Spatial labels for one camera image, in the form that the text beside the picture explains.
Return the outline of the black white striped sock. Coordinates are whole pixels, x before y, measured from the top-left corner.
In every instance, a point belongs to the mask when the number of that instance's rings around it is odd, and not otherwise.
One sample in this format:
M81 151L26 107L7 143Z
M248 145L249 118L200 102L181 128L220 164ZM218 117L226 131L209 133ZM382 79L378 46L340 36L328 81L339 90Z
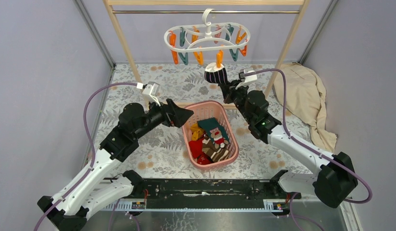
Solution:
M217 63L213 62L206 66L204 70L204 79L213 84L228 84L228 75L226 68L223 64L220 67Z

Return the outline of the mustard yellow sock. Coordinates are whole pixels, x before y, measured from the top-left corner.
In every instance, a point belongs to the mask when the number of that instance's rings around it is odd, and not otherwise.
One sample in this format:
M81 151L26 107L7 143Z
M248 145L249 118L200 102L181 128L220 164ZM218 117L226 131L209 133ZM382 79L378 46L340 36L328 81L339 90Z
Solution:
M202 129L198 123L193 124L191 127L191 132L192 132L192 136L191 136L191 140L192 141L197 141L199 139L201 139L204 135L205 135L205 130Z

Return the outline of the red santa sock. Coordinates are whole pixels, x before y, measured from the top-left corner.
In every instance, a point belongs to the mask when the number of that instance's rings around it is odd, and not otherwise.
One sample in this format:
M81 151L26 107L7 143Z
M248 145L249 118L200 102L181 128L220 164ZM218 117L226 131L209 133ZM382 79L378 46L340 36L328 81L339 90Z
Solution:
M196 163L200 165L209 165L213 163L210 157L203 152L203 139L189 141L189 148Z

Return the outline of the teal sock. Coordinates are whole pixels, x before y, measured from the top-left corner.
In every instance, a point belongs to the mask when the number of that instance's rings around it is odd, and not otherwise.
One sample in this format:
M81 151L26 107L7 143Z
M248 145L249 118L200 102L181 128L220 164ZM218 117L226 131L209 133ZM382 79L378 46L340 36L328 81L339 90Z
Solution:
M208 118L197 122L198 125L205 130L206 134L214 144L214 146L225 148L230 144L229 137L225 128L214 118Z

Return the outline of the brown white striped sock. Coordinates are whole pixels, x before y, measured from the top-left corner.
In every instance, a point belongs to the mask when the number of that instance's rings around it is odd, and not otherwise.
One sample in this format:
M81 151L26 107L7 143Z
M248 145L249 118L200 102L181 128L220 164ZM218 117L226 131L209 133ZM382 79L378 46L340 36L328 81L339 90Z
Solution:
M216 148L210 139L202 140L202 151L213 162L226 160L230 154L226 148L221 148L220 146Z

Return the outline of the white clip sock hanger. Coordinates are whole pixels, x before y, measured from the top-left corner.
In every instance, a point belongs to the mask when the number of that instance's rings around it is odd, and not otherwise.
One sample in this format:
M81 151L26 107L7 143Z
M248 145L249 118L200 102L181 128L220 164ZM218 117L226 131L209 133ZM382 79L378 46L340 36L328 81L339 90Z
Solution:
M190 53L229 50L233 55L247 55L251 39L249 30L235 22L211 23L208 19L215 10L207 8L200 25L174 26L164 33L164 43L174 52Z

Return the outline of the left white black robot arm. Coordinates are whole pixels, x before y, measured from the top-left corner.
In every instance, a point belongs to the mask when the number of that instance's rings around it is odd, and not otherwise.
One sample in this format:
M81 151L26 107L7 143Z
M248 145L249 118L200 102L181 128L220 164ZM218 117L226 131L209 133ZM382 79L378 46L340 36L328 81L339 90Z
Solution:
M125 171L107 187L94 188L138 147L139 139L159 125L182 127L194 114L178 107L171 99L165 104L151 103L146 112L140 103L127 104L118 124L100 143L92 160L54 196L43 196L38 206L60 231L79 231L98 211L122 197L139 197L143 178L134 170Z

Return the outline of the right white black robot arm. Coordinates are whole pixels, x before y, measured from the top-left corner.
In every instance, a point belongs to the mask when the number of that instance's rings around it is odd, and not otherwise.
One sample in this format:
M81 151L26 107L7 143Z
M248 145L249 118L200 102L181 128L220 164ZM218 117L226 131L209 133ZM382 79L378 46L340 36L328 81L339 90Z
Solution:
M272 178L271 195L282 198L287 193L310 194L337 208L358 185L349 155L324 151L291 133L268 112L268 101L261 91L238 88L237 84L235 80L220 85L224 103L236 106L257 140L284 151L311 171L301 174L281 170Z

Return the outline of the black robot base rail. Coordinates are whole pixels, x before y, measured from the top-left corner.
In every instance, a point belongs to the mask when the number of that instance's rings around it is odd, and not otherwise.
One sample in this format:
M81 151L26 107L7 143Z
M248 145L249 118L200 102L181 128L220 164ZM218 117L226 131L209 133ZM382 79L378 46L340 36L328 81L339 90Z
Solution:
M292 195L275 180L145 179L121 202L131 210L282 211Z

